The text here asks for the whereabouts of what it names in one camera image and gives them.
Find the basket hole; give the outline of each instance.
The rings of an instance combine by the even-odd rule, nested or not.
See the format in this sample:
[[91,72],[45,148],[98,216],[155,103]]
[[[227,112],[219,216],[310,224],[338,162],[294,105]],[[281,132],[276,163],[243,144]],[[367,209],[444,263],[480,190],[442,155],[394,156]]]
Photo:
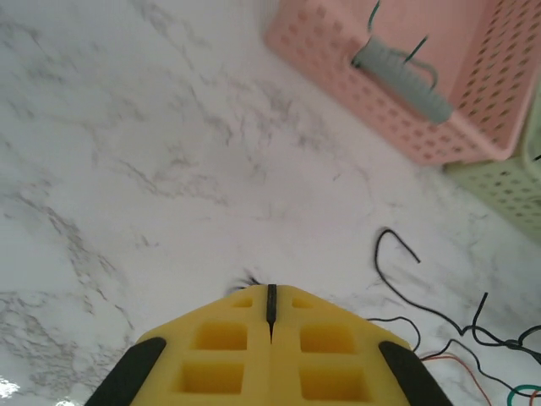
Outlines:
[[363,371],[357,367],[310,366],[299,369],[301,393],[309,401],[371,403]]
[[340,34],[342,32],[342,29],[344,28],[344,26],[342,25],[342,23],[338,22],[338,21],[335,21],[335,24],[332,25],[332,29]]
[[318,14],[319,17],[321,17],[322,19],[325,18],[326,14],[327,14],[327,10],[325,10],[324,7],[321,7],[319,6],[317,11],[315,12],[316,14]]
[[538,27],[539,27],[539,23],[533,23],[532,26],[530,27],[530,31],[533,31]]

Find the plastic basket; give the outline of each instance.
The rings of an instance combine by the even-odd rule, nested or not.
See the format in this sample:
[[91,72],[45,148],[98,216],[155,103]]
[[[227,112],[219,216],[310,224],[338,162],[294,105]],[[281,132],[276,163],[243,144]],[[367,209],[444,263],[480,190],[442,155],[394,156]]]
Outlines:
[[541,244],[541,85],[517,151],[504,162],[453,164],[445,171]]
[[[541,1],[383,0],[369,32],[375,4],[281,0],[265,41],[415,162],[508,158],[539,71]],[[437,70],[434,90],[392,53],[426,35],[415,59]],[[353,67],[359,51],[375,66]]]

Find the yellow robot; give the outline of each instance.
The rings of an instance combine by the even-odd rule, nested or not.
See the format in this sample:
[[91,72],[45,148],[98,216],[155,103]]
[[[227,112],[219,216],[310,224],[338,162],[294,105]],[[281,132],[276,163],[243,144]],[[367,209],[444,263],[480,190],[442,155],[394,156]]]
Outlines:
[[448,406],[406,342],[303,290],[252,286],[147,332],[86,406]]

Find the pink plastic basket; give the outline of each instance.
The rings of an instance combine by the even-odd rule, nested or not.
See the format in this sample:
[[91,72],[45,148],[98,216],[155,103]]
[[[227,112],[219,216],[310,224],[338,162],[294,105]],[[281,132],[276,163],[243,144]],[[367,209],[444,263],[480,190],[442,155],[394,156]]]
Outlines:
[[[541,0],[281,0],[266,42],[421,164],[505,160],[515,150],[541,64]],[[374,35],[439,74],[452,106],[431,123],[351,62]]]

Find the yellow foam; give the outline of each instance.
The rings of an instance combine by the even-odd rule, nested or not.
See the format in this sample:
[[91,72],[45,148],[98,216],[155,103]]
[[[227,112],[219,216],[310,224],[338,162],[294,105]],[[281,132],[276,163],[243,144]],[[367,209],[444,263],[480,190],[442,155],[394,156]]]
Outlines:
[[167,346],[132,406],[408,406],[378,344],[407,343],[323,299],[253,286],[147,332]]

